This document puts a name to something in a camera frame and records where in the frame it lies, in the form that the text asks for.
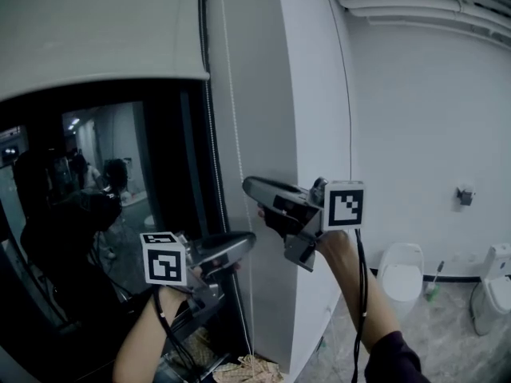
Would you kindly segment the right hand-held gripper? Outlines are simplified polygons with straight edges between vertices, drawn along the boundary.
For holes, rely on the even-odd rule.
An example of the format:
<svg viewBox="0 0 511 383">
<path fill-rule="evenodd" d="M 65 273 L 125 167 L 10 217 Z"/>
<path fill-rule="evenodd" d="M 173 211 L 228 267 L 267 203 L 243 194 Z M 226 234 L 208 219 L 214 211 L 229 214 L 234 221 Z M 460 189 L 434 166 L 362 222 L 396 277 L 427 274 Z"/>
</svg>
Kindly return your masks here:
<svg viewBox="0 0 511 383">
<path fill-rule="evenodd" d="M 310 272 L 316 246 L 325 232 L 362 226 L 365 187 L 360 181 L 329 182 L 319 177 L 306 190 L 249 176 L 242 188 L 264 206 L 265 224 L 283 238 L 284 257 Z"/>
</svg>

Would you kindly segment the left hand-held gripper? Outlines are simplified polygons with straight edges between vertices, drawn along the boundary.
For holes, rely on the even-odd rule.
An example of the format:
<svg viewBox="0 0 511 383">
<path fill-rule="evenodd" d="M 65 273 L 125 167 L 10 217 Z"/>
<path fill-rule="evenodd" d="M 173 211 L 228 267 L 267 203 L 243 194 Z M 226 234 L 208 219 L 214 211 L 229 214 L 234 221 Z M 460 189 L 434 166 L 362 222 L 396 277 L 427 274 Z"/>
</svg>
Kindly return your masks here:
<svg viewBox="0 0 511 383">
<path fill-rule="evenodd" d="M 192 314 L 197 316 L 219 304 L 220 286 L 208 278 L 197 278 L 192 268 L 213 259 L 239 262 L 254 247 L 256 235 L 232 231 L 191 242 L 171 232 L 153 232 L 141 233 L 140 240 L 145 281 L 185 294 Z"/>
</svg>

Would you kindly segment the person's left hand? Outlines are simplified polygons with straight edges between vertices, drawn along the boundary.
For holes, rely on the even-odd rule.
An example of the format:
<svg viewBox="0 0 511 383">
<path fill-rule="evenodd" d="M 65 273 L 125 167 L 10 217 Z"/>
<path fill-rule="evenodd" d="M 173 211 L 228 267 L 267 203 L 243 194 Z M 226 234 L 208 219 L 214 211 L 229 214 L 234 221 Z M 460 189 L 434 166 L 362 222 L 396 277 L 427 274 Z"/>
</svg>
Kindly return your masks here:
<svg viewBox="0 0 511 383">
<path fill-rule="evenodd" d="M 192 268 L 192 273 L 197 278 L 206 279 L 215 274 L 220 274 L 221 277 L 228 276 L 241 268 L 239 262 L 224 263 L 220 259 L 213 259 L 206 261 Z"/>
</svg>

